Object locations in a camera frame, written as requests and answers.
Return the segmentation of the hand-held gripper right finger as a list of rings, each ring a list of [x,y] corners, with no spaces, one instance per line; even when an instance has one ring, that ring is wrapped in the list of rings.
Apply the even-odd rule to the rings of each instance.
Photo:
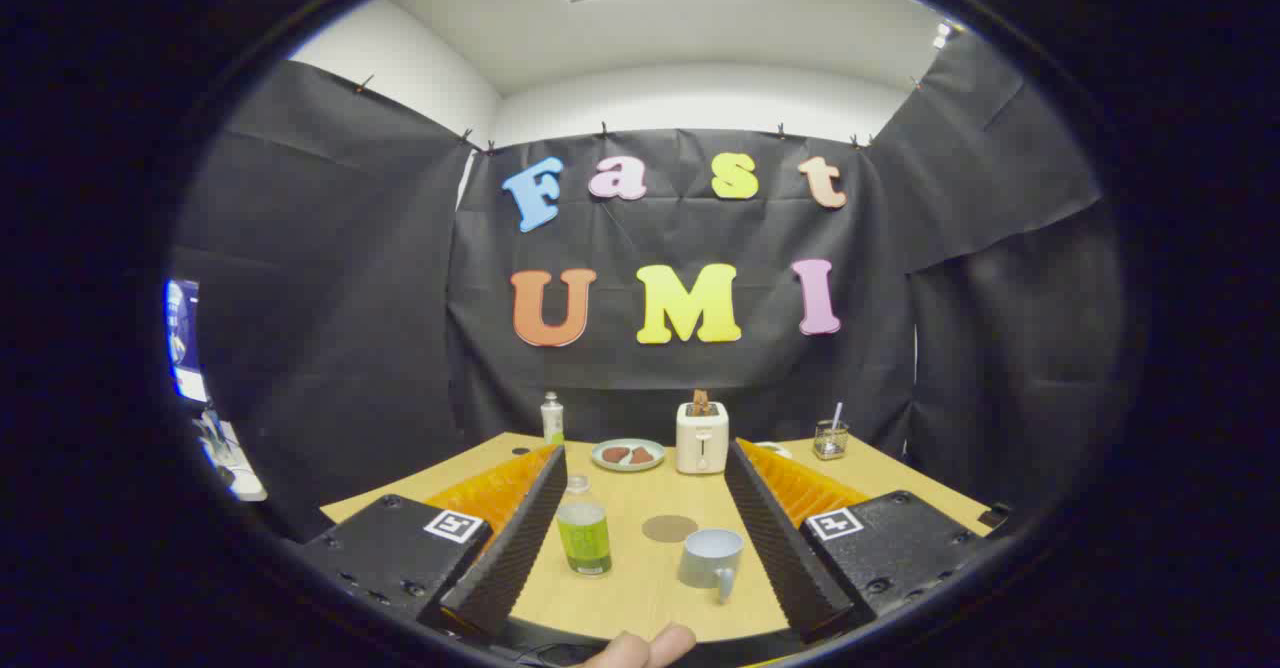
[[[736,439],[724,481],[788,627],[827,639],[920,601],[988,540],[914,491],[868,498]]]

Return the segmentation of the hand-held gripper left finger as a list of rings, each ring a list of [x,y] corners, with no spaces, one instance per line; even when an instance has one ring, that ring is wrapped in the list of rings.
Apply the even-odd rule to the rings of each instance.
[[[567,486],[545,445],[426,502],[384,494],[300,548],[339,590],[398,621],[494,639],[524,591]]]

